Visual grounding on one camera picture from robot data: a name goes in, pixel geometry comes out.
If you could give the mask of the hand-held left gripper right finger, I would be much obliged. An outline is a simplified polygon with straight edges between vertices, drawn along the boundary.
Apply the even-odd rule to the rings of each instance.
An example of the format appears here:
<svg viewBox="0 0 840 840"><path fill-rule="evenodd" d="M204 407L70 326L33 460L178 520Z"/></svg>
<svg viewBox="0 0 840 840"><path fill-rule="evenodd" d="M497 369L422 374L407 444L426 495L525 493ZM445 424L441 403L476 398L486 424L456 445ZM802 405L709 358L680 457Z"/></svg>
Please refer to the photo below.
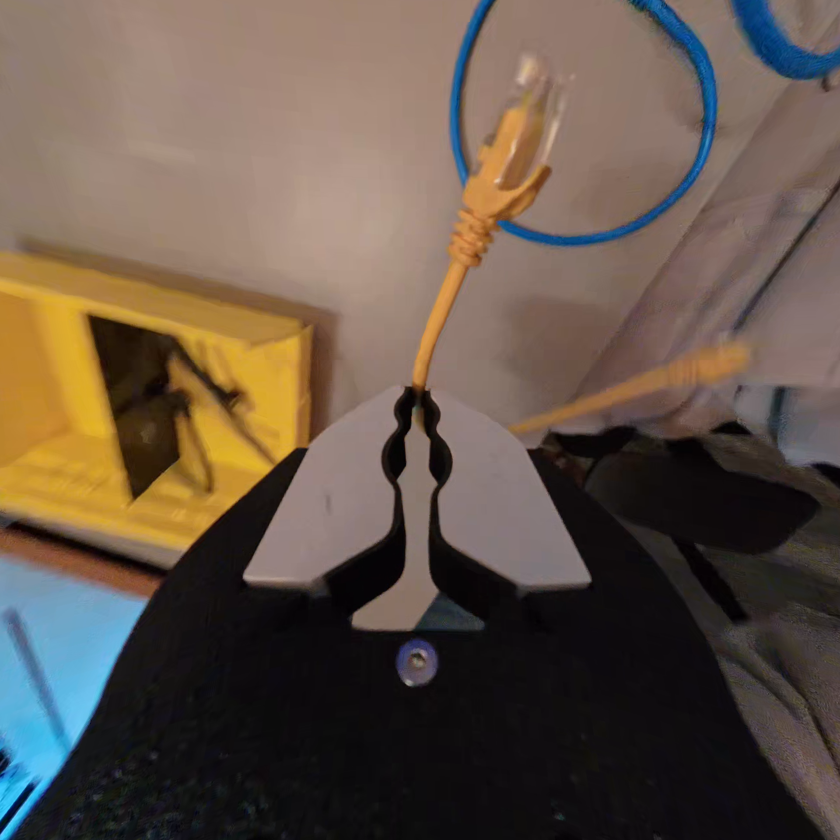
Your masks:
<svg viewBox="0 0 840 840"><path fill-rule="evenodd" d="M421 406L435 481L428 562L436 587L484 621L529 595L590 587L525 445L444 392L425 392Z"/></svg>

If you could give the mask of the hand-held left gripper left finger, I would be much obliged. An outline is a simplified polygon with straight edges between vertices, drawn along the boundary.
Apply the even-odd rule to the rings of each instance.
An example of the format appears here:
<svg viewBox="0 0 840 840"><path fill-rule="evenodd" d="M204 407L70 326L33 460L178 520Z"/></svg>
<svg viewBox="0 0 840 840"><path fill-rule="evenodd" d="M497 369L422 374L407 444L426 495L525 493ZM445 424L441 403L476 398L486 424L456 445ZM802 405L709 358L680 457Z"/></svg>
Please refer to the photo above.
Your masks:
<svg viewBox="0 0 840 840"><path fill-rule="evenodd" d="M413 389L357 406L307 448L244 573L249 585L327 596L344 615L390 590L406 564L398 479Z"/></svg>

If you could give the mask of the grey desk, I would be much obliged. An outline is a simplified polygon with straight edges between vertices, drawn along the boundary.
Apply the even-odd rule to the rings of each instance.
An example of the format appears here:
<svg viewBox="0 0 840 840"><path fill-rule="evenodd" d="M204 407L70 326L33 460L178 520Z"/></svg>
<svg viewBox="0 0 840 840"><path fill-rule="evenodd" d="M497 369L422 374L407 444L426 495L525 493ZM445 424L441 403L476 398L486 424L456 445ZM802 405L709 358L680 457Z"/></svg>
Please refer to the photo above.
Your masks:
<svg viewBox="0 0 840 840"><path fill-rule="evenodd" d="M327 335L325 422L406 383L460 190L448 93L476 2L2 2L2 246L44 243L298 303ZM672 2L707 47L703 176L589 248L499 234L430 383L507 424L562 404L784 89L727 2ZM570 77L523 223L624 224L696 153L689 63L627 2L498 2L470 63L470 154L518 59Z"/></svg>

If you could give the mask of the black tool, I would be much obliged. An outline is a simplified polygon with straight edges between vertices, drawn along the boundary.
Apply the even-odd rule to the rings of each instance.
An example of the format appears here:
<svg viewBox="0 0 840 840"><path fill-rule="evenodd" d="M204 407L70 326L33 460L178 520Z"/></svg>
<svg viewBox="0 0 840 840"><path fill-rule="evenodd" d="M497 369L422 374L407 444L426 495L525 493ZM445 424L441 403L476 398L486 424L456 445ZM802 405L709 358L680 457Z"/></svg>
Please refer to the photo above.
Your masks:
<svg viewBox="0 0 840 840"><path fill-rule="evenodd" d="M247 394L215 379L176 336L99 316L87 320L133 500L171 468L198 494L215 491L196 399L176 382L175 371L198 383L247 447L267 464L277 462L243 417Z"/></svg>

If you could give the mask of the pale blue sheet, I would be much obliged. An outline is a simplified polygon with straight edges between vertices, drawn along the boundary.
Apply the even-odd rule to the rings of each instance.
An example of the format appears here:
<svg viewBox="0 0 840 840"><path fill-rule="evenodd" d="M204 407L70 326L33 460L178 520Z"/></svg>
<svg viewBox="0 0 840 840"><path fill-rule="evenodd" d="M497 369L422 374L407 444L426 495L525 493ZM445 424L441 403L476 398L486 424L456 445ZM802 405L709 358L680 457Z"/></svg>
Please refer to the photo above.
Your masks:
<svg viewBox="0 0 840 840"><path fill-rule="evenodd" d="M2 838L84 732L145 603L2 555Z"/></svg>

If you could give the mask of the yellow plastic bin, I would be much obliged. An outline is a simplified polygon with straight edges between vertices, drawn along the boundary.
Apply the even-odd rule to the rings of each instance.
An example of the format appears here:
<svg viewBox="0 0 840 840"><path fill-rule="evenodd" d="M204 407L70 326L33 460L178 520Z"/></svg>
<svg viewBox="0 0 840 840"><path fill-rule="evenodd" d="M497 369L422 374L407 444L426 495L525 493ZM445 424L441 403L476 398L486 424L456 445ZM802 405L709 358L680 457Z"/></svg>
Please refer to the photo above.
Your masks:
<svg viewBox="0 0 840 840"><path fill-rule="evenodd" d="M185 550L274 467L247 447L198 383L216 487L205 497L171 468L130 495L88 316L176 336L226 387L248 396L251 432L281 462L310 438L311 326L298 318L3 252L2 512Z"/></svg>

